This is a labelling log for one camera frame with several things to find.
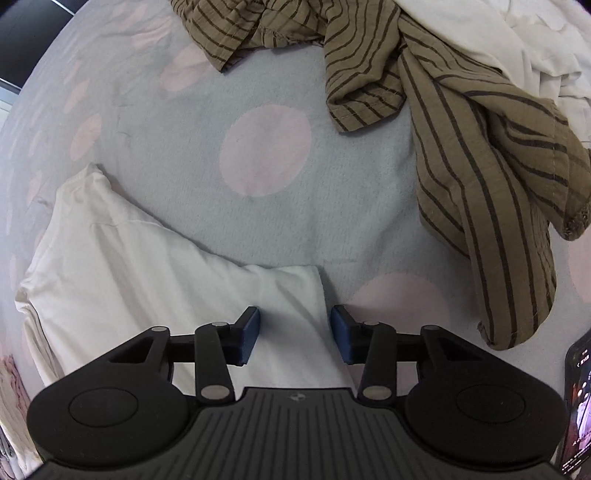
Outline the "cream white long-sleeve shirt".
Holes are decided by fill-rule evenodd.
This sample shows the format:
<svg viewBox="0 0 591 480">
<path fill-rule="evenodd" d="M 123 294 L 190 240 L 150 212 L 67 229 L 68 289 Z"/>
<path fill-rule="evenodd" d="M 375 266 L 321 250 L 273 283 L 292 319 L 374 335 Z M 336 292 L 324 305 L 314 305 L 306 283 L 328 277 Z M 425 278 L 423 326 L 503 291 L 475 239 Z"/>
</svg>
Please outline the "cream white long-sleeve shirt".
<svg viewBox="0 0 591 480">
<path fill-rule="evenodd" d="M 116 193 L 95 165 L 57 191 L 49 225 L 15 298 L 45 384 L 154 326 L 186 335 L 262 314 L 236 390 L 349 387 L 311 266 L 239 266 L 200 250 Z"/>
</svg>

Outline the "grey pink-dotted bed cover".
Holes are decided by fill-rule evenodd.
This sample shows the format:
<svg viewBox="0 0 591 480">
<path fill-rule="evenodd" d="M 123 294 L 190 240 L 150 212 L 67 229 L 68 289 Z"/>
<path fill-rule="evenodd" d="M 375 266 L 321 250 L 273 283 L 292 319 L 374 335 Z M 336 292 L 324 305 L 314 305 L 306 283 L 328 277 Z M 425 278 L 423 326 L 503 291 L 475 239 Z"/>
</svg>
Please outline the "grey pink-dotted bed cover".
<svg viewBox="0 0 591 480">
<path fill-rule="evenodd" d="M 491 348 L 470 260 L 422 222 L 412 114 L 342 133 L 321 44 L 224 71 L 176 1 L 91 1 L 37 66 L 1 135 L 1 264 L 16 292 L 58 189 L 89 165 L 200 250 L 311 266 L 329 314 L 396 330 L 396 402 L 349 387 L 195 394 L 194 332 L 142 331 L 30 398 L 8 427 L 37 479 L 585 479 L 560 468 L 565 357 L 590 332 L 590 223 L 549 234 L 556 292 L 527 341 Z"/>
</svg>

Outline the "folded pink garment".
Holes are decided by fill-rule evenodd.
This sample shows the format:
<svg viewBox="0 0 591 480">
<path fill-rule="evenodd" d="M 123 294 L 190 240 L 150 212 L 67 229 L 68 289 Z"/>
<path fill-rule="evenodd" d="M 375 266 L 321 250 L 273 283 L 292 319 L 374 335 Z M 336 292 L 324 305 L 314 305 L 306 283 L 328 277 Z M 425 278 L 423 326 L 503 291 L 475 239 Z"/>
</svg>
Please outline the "folded pink garment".
<svg viewBox="0 0 591 480">
<path fill-rule="evenodd" d="M 26 422 L 30 398 L 12 355 L 1 358 L 1 417 Z"/>
</svg>

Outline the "brown striped garment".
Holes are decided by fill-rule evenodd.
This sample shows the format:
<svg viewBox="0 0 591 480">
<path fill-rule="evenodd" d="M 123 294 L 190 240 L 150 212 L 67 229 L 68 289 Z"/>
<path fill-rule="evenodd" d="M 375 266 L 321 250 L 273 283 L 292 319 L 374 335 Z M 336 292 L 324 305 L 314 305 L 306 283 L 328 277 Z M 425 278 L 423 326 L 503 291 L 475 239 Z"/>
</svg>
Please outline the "brown striped garment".
<svg viewBox="0 0 591 480">
<path fill-rule="evenodd" d="M 549 234 L 590 223 L 590 153 L 550 99 L 491 58 L 502 22 L 478 6 L 475 33 L 445 34 L 447 2 L 176 1 L 212 67 L 257 48 L 325 52 L 332 123 L 352 133 L 412 114 L 422 222 L 472 265 L 480 332 L 496 350 L 531 338 L 556 292 Z"/>
</svg>

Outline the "black smartphone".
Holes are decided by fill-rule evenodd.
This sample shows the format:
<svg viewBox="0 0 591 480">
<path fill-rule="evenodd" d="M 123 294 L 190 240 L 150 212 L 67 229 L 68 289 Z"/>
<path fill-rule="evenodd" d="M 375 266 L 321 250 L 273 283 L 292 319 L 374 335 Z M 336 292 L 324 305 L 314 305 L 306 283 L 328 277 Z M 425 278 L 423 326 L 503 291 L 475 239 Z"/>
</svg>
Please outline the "black smartphone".
<svg viewBox="0 0 591 480">
<path fill-rule="evenodd" d="M 565 357 L 569 419 L 559 461 L 564 474 L 572 473 L 590 457 L 590 344 L 590 332 L 586 332 Z"/>
</svg>

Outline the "white printed garment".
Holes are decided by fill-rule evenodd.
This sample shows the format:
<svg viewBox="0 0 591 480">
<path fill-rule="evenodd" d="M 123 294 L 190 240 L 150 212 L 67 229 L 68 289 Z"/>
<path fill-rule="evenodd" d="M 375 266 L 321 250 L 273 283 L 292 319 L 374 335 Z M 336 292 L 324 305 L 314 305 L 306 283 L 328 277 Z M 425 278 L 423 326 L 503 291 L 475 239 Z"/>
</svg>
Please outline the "white printed garment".
<svg viewBox="0 0 591 480">
<path fill-rule="evenodd" d="M 522 90 L 555 102 L 590 146 L 590 13 L 577 1 L 401 1 L 401 9 Z"/>
</svg>

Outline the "black sliding wardrobe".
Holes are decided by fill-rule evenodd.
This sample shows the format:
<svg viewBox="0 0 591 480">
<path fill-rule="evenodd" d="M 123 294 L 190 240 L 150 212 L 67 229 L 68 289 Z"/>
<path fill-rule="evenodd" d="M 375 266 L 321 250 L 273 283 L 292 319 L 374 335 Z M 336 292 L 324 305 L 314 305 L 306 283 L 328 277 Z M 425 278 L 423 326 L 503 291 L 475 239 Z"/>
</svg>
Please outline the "black sliding wardrobe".
<svg viewBox="0 0 591 480">
<path fill-rule="evenodd" d="M 86 0 L 1 0 L 1 86 L 18 93 Z"/>
</svg>

